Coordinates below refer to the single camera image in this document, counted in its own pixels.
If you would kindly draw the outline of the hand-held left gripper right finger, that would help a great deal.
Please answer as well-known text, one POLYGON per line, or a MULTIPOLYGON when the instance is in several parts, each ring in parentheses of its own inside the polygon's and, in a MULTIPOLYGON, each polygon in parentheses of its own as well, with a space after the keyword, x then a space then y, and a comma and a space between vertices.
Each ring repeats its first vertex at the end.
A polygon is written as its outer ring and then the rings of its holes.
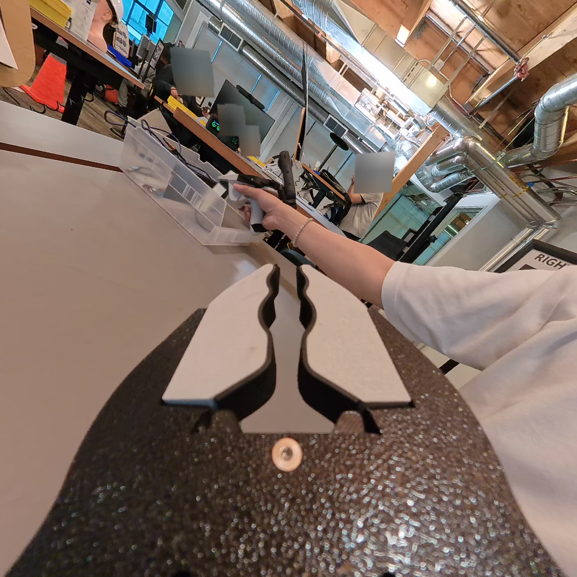
POLYGON ((368 308, 311 265, 297 270, 299 391, 315 409, 379 409, 411 403, 368 308))

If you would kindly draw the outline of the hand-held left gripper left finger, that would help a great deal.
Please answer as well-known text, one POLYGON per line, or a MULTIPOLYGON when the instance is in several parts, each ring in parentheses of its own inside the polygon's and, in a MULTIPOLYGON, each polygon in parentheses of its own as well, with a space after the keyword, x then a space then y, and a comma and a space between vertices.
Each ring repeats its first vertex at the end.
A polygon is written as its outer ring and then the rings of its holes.
POLYGON ((163 402, 260 408, 272 396, 278 266, 266 264, 217 296, 163 393, 163 402))

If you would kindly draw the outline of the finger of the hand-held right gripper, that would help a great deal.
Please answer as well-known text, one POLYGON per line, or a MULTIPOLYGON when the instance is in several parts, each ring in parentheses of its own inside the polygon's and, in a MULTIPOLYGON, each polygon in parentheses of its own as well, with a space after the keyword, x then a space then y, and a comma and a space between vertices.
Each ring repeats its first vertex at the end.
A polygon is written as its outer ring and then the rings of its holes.
POLYGON ((228 193, 233 193, 235 184, 247 185, 258 189, 264 189, 264 188, 273 189, 272 180, 261 176, 253 176, 246 174, 222 175, 221 177, 219 177, 219 183, 223 185, 227 184, 228 193))

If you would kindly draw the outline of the person's right forearm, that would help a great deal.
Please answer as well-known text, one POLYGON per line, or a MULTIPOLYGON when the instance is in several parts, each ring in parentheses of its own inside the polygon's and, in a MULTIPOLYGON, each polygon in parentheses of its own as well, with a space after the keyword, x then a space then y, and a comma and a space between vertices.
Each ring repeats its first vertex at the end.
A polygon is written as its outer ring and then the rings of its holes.
POLYGON ((383 307, 382 286, 395 261, 315 223, 307 224, 299 234, 297 247, 333 281, 356 297, 383 307))

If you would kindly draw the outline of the person's right hand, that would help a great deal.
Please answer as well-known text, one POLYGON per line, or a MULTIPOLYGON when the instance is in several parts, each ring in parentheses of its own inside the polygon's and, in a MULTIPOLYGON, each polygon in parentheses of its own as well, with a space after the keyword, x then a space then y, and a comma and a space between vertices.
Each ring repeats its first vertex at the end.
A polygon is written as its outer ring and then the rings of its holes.
POLYGON ((255 200, 263 211, 262 225, 267 230, 279 230, 287 235, 295 245, 298 235, 312 218, 306 218, 296 209, 277 198, 270 191, 257 189, 244 184, 234 184, 234 189, 250 200, 255 200))

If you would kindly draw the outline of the clear plastic bin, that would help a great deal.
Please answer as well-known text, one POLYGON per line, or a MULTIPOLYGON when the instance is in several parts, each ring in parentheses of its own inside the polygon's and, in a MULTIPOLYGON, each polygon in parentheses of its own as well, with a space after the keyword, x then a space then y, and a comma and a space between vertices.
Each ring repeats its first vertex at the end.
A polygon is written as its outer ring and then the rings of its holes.
POLYGON ((224 197, 220 172, 154 124, 129 119, 122 149, 121 170, 200 244, 242 246, 263 238, 224 197))

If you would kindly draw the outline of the black device with green screen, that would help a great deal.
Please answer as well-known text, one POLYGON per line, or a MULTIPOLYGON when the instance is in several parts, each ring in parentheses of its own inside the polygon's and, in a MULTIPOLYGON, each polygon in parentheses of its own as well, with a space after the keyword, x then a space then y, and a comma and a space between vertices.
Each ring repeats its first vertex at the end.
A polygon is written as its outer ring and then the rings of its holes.
POLYGON ((238 151, 240 147, 238 136, 225 134, 224 130, 222 129, 220 120, 216 114, 210 113, 210 115, 207 117, 206 129, 232 151, 238 151))

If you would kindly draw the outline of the person in white shirt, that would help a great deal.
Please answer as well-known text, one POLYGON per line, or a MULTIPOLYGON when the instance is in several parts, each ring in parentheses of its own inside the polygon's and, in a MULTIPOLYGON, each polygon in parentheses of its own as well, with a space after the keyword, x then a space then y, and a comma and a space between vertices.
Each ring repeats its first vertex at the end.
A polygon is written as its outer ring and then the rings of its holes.
POLYGON ((480 370, 460 394, 534 532, 576 576, 576 267, 395 263, 381 298, 404 336, 480 370))

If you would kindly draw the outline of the black white marker tag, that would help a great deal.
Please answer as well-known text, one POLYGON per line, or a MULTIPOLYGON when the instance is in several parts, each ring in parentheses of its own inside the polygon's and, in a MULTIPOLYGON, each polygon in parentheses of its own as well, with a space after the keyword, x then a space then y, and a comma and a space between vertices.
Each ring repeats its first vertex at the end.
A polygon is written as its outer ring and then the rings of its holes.
POLYGON ((531 240, 526 246, 494 271, 497 273, 510 270, 562 270, 569 265, 576 265, 576 253, 556 247, 549 243, 531 240))

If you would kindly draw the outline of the orange traffic cone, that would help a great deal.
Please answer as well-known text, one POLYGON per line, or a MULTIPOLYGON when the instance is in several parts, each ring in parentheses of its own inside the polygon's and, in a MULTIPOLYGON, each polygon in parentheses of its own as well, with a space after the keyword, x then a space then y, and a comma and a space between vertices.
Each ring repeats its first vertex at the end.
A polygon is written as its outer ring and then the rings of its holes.
POLYGON ((66 62, 48 54, 32 85, 21 85, 20 88, 37 103, 64 113, 66 72, 66 62))

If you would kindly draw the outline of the illustrated instruction board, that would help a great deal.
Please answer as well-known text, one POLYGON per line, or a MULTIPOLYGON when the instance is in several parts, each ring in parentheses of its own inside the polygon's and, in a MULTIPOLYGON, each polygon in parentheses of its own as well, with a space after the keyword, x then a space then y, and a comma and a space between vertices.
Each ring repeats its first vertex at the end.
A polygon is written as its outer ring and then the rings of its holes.
POLYGON ((1 87, 27 83, 35 69, 29 1, 1 1, 1 87))

